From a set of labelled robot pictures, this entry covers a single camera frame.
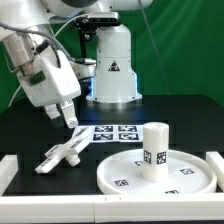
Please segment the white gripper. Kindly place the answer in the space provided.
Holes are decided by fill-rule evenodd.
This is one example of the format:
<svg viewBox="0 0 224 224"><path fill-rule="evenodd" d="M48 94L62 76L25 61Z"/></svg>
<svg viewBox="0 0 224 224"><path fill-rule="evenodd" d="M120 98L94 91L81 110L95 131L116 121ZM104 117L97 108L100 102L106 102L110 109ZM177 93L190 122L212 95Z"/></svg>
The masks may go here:
<svg viewBox="0 0 224 224"><path fill-rule="evenodd" d="M67 127L73 129L78 120L72 99L81 94L81 88L65 54L61 50L57 53L61 67L57 65L54 51L48 47L32 63L34 72L31 75L26 76L19 71L17 77L31 103L35 107L45 106L54 127L63 127L65 120ZM56 105L58 103L61 103L64 120Z"/></svg>

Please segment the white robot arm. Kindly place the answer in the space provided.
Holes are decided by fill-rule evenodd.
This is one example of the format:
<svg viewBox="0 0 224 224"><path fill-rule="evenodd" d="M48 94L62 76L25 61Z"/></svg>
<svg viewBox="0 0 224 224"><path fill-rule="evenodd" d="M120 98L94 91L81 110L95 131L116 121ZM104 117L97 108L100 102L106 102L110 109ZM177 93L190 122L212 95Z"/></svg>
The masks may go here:
<svg viewBox="0 0 224 224"><path fill-rule="evenodd" d="M0 45L9 70L35 107L71 129L81 82L87 102L123 109L142 100L131 67L131 33L121 11L153 0L0 0Z"/></svg>

